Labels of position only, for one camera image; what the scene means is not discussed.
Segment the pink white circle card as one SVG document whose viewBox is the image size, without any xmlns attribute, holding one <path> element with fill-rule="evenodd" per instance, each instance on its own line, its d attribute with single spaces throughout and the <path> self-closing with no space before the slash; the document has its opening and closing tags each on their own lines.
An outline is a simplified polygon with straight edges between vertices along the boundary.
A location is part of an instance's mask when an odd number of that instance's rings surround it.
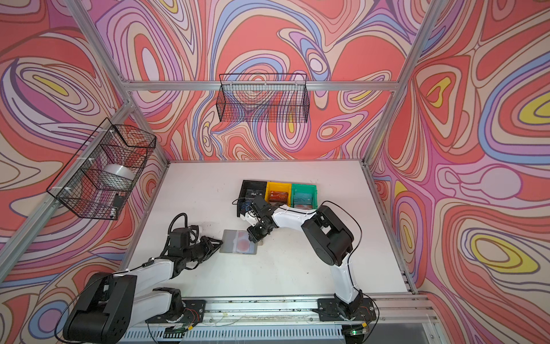
<svg viewBox="0 0 550 344">
<path fill-rule="evenodd" d="M 239 231 L 236 237 L 235 252 L 242 255 L 255 255 L 256 251 L 256 243 L 249 241 L 249 234 Z"/>
</svg>

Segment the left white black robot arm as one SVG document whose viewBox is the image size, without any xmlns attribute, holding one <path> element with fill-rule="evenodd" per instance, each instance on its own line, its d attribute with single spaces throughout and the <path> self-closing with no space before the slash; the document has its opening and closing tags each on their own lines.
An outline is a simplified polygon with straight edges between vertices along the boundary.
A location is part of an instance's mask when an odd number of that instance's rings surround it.
<svg viewBox="0 0 550 344">
<path fill-rule="evenodd" d="M 118 343 L 129 328 L 158 320 L 192 328 L 201 321 L 186 305 L 181 291 L 163 286 L 211 258 L 223 241 L 204 236 L 195 225 L 168 233 L 159 256 L 139 267 L 93 275 L 76 297 L 57 336 L 64 343 Z"/>
</svg>

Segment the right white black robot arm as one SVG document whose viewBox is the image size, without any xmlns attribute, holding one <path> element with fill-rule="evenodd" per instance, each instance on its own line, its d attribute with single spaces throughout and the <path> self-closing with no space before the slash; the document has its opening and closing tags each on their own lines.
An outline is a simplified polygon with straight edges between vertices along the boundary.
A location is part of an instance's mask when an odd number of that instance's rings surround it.
<svg viewBox="0 0 550 344">
<path fill-rule="evenodd" d="M 329 266 L 335 285 L 333 318 L 352 320 L 363 303 L 362 291 L 353 282 L 350 258 L 355 237 L 345 223 L 328 206 L 315 210 L 296 209 L 286 204 L 272 205 L 257 196 L 249 202 L 239 218 L 249 224 L 249 240 L 259 243 L 275 229 L 302 232 L 316 256 Z"/>
</svg>

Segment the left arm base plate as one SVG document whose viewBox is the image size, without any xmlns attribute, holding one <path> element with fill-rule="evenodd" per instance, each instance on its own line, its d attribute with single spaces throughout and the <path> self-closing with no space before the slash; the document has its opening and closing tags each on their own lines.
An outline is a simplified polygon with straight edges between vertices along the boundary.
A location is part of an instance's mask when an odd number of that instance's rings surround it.
<svg viewBox="0 0 550 344">
<path fill-rule="evenodd" d="M 203 322 L 206 300 L 183 299 L 180 305 L 171 306 L 169 311 L 147 319 L 148 324 L 197 325 Z"/>
</svg>

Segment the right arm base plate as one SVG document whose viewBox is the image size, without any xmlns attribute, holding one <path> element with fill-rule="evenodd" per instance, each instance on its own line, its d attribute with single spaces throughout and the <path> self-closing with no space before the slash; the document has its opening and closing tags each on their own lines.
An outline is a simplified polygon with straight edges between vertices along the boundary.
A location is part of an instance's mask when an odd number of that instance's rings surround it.
<svg viewBox="0 0 550 344">
<path fill-rule="evenodd" d="M 357 298 L 346 303 L 334 296 L 319 298 L 317 308 L 312 310 L 322 322 L 362 321 L 370 323 L 378 319 L 376 307 L 370 299 Z"/>
</svg>

